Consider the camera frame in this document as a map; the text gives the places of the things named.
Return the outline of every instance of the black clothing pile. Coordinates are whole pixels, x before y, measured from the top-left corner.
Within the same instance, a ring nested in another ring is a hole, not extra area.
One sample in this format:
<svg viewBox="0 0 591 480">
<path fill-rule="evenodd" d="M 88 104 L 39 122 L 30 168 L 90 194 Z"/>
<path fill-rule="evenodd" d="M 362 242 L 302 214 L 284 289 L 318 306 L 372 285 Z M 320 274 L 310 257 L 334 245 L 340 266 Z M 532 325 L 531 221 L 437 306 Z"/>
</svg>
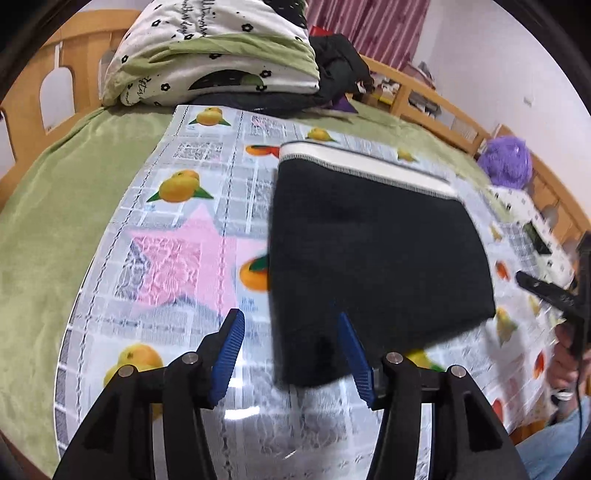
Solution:
<svg viewBox="0 0 591 480">
<path fill-rule="evenodd" d="M 345 93 L 359 93 L 357 82 L 373 84 L 366 63 L 344 35 L 310 37 L 320 71 L 320 90 L 312 95 L 283 92 L 219 92 L 198 96 L 193 105 L 223 105 L 272 116 L 290 116 L 306 108 L 322 107 Z"/>
</svg>

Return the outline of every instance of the white wall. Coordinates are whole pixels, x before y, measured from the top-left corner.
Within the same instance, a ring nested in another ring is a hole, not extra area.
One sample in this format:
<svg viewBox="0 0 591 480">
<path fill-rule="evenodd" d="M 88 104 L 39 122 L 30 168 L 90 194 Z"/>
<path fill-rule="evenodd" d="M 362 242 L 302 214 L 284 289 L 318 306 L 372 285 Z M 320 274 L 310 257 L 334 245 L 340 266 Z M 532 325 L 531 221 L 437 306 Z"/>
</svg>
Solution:
<svg viewBox="0 0 591 480">
<path fill-rule="evenodd" d="M 414 61 L 427 62 L 442 96 L 525 139 L 591 216 L 591 116 L 517 20 L 492 0 L 432 0 L 419 47 Z"/>
<path fill-rule="evenodd" d="M 417 51 L 414 53 L 413 64 L 418 65 L 424 61 L 428 65 L 445 17 L 446 3 L 449 3 L 449 0 L 431 0 L 429 3 L 423 30 L 418 39 Z"/>
</svg>

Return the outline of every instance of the wooden bed frame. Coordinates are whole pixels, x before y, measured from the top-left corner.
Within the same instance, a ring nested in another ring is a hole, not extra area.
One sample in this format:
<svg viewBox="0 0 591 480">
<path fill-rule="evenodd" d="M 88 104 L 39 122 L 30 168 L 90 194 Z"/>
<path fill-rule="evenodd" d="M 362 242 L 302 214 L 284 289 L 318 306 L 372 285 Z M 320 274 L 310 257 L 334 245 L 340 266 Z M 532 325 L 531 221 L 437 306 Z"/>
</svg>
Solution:
<svg viewBox="0 0 591 480">
<path fill-rule="evenodd" d="M 78 120 L 101 106 L 99 62 L 106 52 L 117 49 L 139 13 L 136 10 L 77 13 L 47 40 L 18 76 L 0 104 L 15 158 L 15 165 L 0 179 L 0 210 L 41 152 L 64 137 Z M 75 114 L 54 129 L 45 131 L 40 89 L 43 80 L 55 68 L 56 46 L 60 46 L 59 66 L 68 68 L 72 74 Z M 389 107 L 391 115 L 421 125 L 470 156 L 477 155 L 483 142 L 492 138 L 477 122 L 425 84 L 375 60 L 363 59 L 370 70 L 399 84 Z M 408 100 L 413 92 L 451 113 L 461 127 L 457 128 L 456 122 L 448 127 L 410 105 Z M 501 125 L 497 132 L 497 136 L 511 134 L 505 125 Z M 539 210 L 556 207 L 558 222 L 553 234 L 561 244 L 570 239 L 578 241 L 584 231 L 591 230 L 589 218 L 557 176 L 536 155 L 532 158 L 534 204 Z M 529 429 L 518 429 L 512 436 L 515 441 L 521 440 L 542 427 L 541 423 L 533 424 Z"/>
<path fill-rule="evenodd" d="M 139 13 L 137 10 L 77 13 L 45 42 L 18 76 L 0 104 L 15 159 L 14 166 L 0 179 L 0 210 L 41 152 L 101 106 L 99 62 L 105 53 L 117 50 Z M 55 67 L 56 46 L 61 47 L 59 66 L 72 74 L 75 114 L 45 131 L 40 90 L 43 80 Z"/>
</svg>

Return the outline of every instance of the pink curtain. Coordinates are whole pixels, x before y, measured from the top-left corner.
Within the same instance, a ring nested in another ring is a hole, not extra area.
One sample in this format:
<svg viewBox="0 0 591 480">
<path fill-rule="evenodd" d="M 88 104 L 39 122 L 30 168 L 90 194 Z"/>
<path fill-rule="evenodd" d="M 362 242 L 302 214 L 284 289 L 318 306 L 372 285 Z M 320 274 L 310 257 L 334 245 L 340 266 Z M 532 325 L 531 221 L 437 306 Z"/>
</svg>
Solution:
<svg viewBox="0 0 591 480">
<path fill-rule="evenodd" d="M 417 49 L 430 0 L 309 0 L 308 26 L 342 33 L 357 51 L 403 68 Z"/>
</svg>

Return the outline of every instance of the purple fluffy ball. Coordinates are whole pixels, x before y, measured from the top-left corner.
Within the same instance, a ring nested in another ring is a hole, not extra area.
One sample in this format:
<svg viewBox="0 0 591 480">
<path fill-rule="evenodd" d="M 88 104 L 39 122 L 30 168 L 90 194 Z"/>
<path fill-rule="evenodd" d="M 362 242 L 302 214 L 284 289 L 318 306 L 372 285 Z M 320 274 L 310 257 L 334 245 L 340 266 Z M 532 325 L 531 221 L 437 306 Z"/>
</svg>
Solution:
<svg viewBox="0 0 591 480">
<path fill-rule="evenodd" d="M 531 180 L 530 151 L 517 137 L 499 137 L 486 143 L 486 150 L 478 159 L 479 167 L 493 185 L 522 189 Z"/>
</svg>

